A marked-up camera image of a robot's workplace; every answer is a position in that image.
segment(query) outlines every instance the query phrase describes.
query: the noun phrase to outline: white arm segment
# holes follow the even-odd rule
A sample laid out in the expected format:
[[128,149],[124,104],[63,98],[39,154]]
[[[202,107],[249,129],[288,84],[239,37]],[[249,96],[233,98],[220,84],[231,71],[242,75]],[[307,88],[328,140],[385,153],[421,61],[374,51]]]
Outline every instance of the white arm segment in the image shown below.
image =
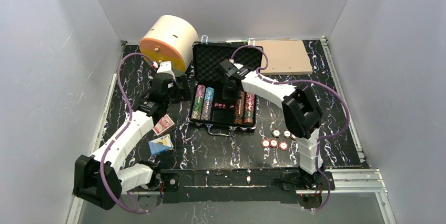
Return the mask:
[[322,166],[322,158],[319,155],[316,156],[316,152],[318,149],[318,138],[319,138],[319,128],[313,131],[310,139],[307,138],[296,138],[296,142],[299,146],[299,166],[302,170],[308,172],[309,174],[313,174],[317,171],[316,169],[316,158],[318,160],[318,168]]
[[[263,76],[263,78],[275,82],[275,80]],[[285,96],[291,95],[296,89],[293,85],[273,85],[261,80],[256,72],[250,72],[245,75],[241,81],[243,90],[248,93],[254,93],[270,102],[276,104],[282,109],[282,101]]]
[[122,181],[122,193],[124,194],[128,190],[132,190],[137,186],[150,183],[152,174],[153,170],[142,164],[135,164],[130,168],[120,170],[118,172],[118,178]]
[[116,173],[119,172],[123,161],[128,156],[131,150],[136,146],[136,144],[154,127],[152,117],[147,117],[146,113],[143,111],[132,112],[132,121],[128,126],[127,130],[116,140],[116,135],[121,132],[122,128],[127,124],[124,124],[115,132],[110,139],[102,145],[97,151],[93,152],[92,155],[95,156],[95,160],[100,161],[105,149],[110,144],[112,140],[115,140],[112,148],[107,153],[105,157],[105,162],[111,162],[111,167],[113,167]]
[[[234,64],[237,68],[241,68],[241,64]],[[275,80],[262,76],[267,80],[275,82]],[[241,81],[243,90],[249,93],[254,93],[266,100],[271,101],[276,104],[280,109],[282,109],[282,101],[285,96],[291,95],[295,91],[293,85],[273,85],[261,80],[256,72],[250,72],[245,75],[245,79]],[[299,145],[298,153],[300,154],[299,166],[309,174],[313,174],[317,171],[316,168],[316,158],[318,158],[319,168],[322,166],[322,158],[319,155],[316,156],[318,148],[318,138],[319,138],[319,128],[313,131],[310,139],[307,138],[297,138],[296,142]]]
[[175,79],[175,74],[172,71],[172,62],[171,61],[164,61],[159,64],[159,68],[156,70],[156,73],[168,73],[171,74],[172,77]]

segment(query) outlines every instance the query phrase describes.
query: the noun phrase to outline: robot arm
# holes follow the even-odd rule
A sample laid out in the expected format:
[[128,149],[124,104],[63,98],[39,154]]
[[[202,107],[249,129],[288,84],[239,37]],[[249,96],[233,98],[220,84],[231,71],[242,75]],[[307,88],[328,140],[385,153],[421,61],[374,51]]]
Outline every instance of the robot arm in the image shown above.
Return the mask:
[[308,86],[299,89],[293,85],[272,85],[275,80],[262,76],[241,64],[225,59],[215,69],[224,79],[223,96],[237,99],[240,90],[254,93],[269,100],[283,110],[285,124],[299,144],[300,168],[310,175],[322,166],[320,153],[317,154],[320,119],[322,110]]
[[73,194],[85,199],[105,210],[112,208],[115,203],[105,190],[99,175],[99,164],[108,145],[113,146],[105,157],[104,172],[113,194],[119,198],[122,192],[151,182],[157,165],[149,162],[135,164],[120,170],[125,158],[136,144],[154,127],[166,114],[167,107],[182,100],[191,100],[188,79],[182,75],[175,79],[170,62],[162,62],[154,79],[150,83],[148,93],[132,108],[132,121],[127,129],[125,122],[113,136],[89,157],[81,155],[75,163]]

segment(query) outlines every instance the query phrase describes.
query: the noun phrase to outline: open black case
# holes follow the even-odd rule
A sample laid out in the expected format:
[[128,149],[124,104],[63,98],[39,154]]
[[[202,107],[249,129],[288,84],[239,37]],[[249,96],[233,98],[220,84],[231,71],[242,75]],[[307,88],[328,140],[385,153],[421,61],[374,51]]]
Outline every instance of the open black case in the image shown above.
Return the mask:
[[[189,122],[195,123],[197,126],[206,126],[208,133],[216,136],[229,136],[239,130],[254,130],[256,128],[256,109],[257,109],[257,95],[254,102],[254,126],[247,127],[241,124],[235,124],[235,111],[228,109],[229,106],[235,105],[235,101],[228,102],[222,98],[223,81],[219,76],[215,67],[226,58],[230,58],[234,51],[243,44],[230,43],[203,43],[195,42],[192,45],[194,55],[194,71],[195,71],[195,88],[192,94],[192,106],[195,103],[195,93],[198,85],[212,87],[215,90],[214,100],[212,104],[220,103],[227,105],[227,109],[215,108],[212,106],[210,120],[193,119],[192,107],[189,112]],[[234,62],[243,64],[252,69],[260,67],[262,62],[262,53],[254,48],[243,48],[237,52],[234,57]],[[230,134],[225,135],[221,133],[212,133],[212,127],[227,128]]]

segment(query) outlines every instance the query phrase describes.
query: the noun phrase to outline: poker chip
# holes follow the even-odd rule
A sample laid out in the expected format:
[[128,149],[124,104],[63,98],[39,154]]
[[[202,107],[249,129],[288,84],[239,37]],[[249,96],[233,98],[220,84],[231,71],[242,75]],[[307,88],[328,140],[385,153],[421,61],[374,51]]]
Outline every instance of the poker chip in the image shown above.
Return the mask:
[[287,149],[288,149],[288,143],[287,143],[286,141],[281,141],[281,142],[279,143],[279,148],[280,148],[281,150],[287,150]]
[[285,137],[285,138],[290,138],[290,137],[291,137],[291,132],[288,131],[288,130],[285,130],[285,131],[283,132],[283,137]]
[[270,146],[271,148],[277,148],[277,145],[279,145],[279,144],[277,143],[277,140],[275,140],[275,139],[271,139],[271,140],[269,141],[269,146]]
[[268,139],[265,139],[265,140],[262,141],[262,147],[264,147],[264,148],[268,148],[269,147],[269,140]]
[[272,136],[280,137],[280,131],[277,128],[272,129]]

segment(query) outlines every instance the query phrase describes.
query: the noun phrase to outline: tan board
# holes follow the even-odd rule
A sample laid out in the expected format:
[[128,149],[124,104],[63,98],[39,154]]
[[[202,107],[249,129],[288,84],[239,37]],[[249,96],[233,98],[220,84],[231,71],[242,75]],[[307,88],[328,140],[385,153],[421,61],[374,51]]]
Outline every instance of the tan board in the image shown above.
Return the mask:
[[312,74],[310,58],[301,40],[256,40],[256,46],[262,46],[268,55],[268,68],[264,75]]

